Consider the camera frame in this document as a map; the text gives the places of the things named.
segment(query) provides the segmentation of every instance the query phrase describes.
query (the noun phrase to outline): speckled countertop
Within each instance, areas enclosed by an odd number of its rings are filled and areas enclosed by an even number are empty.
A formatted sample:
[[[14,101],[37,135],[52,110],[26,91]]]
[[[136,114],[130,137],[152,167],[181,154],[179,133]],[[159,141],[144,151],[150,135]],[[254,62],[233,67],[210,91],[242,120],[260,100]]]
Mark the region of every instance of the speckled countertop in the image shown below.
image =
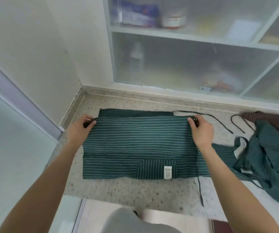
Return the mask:
[[[74,119],[77,119],[84,113],[97,117],[100,108],[150,111],[192,110],[209,113],[217,117],[227,128],[234,132],[234,134],[229,133],[218,121],[209,116],[205,116],[214,125],[215,136],[213,142],[217,144],[233,145],[236,136],[245,136],[249,139],[252,135],[252,131],[239,117],[234,117],[234,121],[246,134],[243,134],[231,123],[230,117],[235,113],[224,111],[228,110],[226,107],[221,106],[219,110],[215,109],[215,107],[214,109],[204,109],[185,105],[174,105],[166,103],[166,101],[143,101],[138,99],[138,97],[137,99],[131,99],[87,94],[77,110]],[[61,137],[51,160],[59,153],[64,142],[65,134]],[[135,206],[137,209],[151,208],[226,221],[214,185],[209,177],[200,177],[201,192],[204,200],[204,207],[202,207],[199,199],[198,183],[195,178],[171,180],[137,180],[130,178],[83,180],[82,156],[83,149],[81,147],[76,153],[71,167],[64,192],[66,195],[130,205]],[[254,184],[247,181],[243,183],[259,199],[279,224],[279,203]]]

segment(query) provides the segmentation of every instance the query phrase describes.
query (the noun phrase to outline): gray pants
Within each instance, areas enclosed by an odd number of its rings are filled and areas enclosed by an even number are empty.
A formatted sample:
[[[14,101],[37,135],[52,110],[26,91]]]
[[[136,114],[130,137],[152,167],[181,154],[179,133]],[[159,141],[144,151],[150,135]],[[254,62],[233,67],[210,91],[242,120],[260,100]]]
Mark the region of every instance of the gray pants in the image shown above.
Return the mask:
[[[102,233],[181,233],[164,224],[152,224],[139,219],[130,209],[119,208],[106,220]]]

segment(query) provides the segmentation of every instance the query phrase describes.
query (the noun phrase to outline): baseboard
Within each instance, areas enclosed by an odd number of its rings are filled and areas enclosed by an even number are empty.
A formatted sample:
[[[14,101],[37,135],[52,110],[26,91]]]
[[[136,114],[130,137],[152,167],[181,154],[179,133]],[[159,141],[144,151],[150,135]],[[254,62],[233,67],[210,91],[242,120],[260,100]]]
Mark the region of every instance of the baseboard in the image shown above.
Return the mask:
[[[71,124],[85,94],[86,94],[86,92],[81,87],[60,124],[60,126],[64,130],[66,130],[68,128],[68,126]]]

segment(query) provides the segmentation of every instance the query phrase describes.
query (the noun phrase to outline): package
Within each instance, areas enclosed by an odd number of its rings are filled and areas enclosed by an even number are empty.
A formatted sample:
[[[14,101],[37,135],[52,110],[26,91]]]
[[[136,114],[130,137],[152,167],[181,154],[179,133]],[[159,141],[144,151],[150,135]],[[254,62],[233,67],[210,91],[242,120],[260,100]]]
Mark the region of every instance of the package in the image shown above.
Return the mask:
[[[157,27],[159,17],[157,5],[137,5],[128,0],[112,0],[111,19],[113,24]]]

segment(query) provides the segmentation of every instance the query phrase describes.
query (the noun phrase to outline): finger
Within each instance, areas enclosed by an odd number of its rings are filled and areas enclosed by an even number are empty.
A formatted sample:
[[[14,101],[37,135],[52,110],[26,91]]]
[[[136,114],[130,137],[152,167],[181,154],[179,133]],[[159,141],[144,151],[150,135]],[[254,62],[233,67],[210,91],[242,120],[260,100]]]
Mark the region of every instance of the finger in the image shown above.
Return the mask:
[[[85,129],[85,131],[89,134],[89,132],[91,131],[91,129],[93,128],[93,126],[96,124],[96,120],[92,121],[87,128]]]
[[[202,115],[194,115],[198,120],[199,123],[201,124],[201,122],[206,122],[206,119],[202,116]]]
[[[192,118],[187,118],[187,120],[188,120],[188,123],[189,123],[189,125],[190,125],[190,127],[191,127],[191,130],[194,130],[194,129],[196,129],[197,127],[196,127],[196,124],[194,123],[194,121],[193,121],[193,119]]]
[[[88,115],[88,114],[84,114],[83,116],[81,116],[81,117],[78,119],[78,121],[84,123],[86,119],[92,120],[92,119],[94,119],[94,118],[93,118],[92,116]]]

